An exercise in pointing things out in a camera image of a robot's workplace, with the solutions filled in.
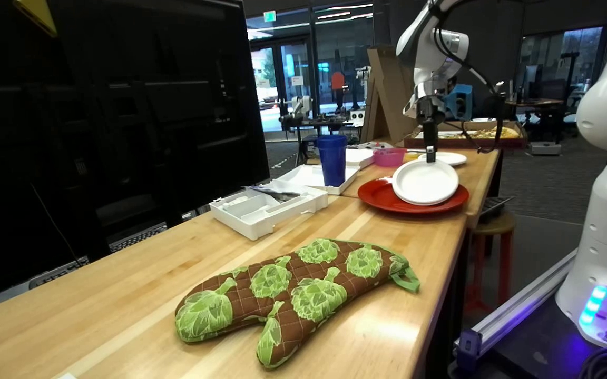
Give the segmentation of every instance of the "white robot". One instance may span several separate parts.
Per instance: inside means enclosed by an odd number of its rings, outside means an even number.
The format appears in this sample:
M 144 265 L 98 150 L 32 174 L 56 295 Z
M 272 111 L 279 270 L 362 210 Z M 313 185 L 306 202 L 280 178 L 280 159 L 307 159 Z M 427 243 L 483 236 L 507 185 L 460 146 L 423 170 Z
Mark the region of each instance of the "white robot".
M 402 114 L 423 126 L 426 142 L 427 128 L 435 133 L 429 142 L 437 142 L 437 114 L 443 111 L 437 88 L 466 65 L 467 38 L 439 28 L 446 13 L 461 1 L 427 0 L 396 44 L 396 55 L 412 65 L 412 95 Z M 607 65 L 579 101 L 577 128 L 586 141 L 607 150 Z M 607 165 L 592 185 L 577 255 L 557 292 L 557 304 L 574 319 L 581 337 L 607 347 Z

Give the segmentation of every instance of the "brown oven mitt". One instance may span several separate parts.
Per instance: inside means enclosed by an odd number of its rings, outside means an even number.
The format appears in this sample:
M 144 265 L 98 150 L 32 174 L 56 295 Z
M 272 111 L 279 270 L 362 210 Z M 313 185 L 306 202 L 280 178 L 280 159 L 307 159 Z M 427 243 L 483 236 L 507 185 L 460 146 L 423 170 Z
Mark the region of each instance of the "brown oven mitt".
M 304 247 L 212 276 L 192 288 L 175 310 L 177 334 L 200 343 L 263 324 L 256 359 L 284 364 L 343 302 L 392 279 L 417 291 L 409 261 L 376 243 L 313 240 Z

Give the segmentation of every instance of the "blue cup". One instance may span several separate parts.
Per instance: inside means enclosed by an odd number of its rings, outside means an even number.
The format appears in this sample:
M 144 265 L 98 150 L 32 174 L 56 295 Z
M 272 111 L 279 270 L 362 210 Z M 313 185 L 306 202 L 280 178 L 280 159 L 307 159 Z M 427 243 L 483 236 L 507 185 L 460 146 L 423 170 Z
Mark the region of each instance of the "blue cup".
M 316 146 L 324 185 L 339 187 L 345 180 L 345 134 L 321 134 Z

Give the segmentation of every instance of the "red plate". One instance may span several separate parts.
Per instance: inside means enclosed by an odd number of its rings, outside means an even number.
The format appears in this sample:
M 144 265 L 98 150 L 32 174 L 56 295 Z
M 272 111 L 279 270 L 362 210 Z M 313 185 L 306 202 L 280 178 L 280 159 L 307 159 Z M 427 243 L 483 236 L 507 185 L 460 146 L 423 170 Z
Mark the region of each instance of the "red plate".
M 389 213 L 409 213 L 409 214 L 429 214 L 429 213 L 446 213 L 467 202 L 469 192 L 464 185 L 457 185 L 452 195 L 440 203 L 435 205 L 412 205 L 409 202 L 402 202 L 387 180 L 366 180 L 358 195 L 365 203 Z

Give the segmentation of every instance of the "butcher block countertop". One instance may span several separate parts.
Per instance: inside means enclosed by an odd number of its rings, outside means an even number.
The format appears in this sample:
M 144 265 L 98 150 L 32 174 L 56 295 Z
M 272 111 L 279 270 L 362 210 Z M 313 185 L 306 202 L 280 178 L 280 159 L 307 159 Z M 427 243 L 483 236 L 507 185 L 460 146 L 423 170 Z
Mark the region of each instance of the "butcher block countertop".
M 469 219 L 498 153 L 469 153 L 469 202 L 443 214 L 365 205 L 360 178 L 316 214 L 253 242 L 209 213 L 0 302 L 0 377 L 411 377 L 423 359 Z M 421 288 L 384 283 L 343 304 L 284 365 L 263 370 L 261 326 L 186 344 L 172 311 L 209 276 L 290 253 L 316 238 L 402 253 Z

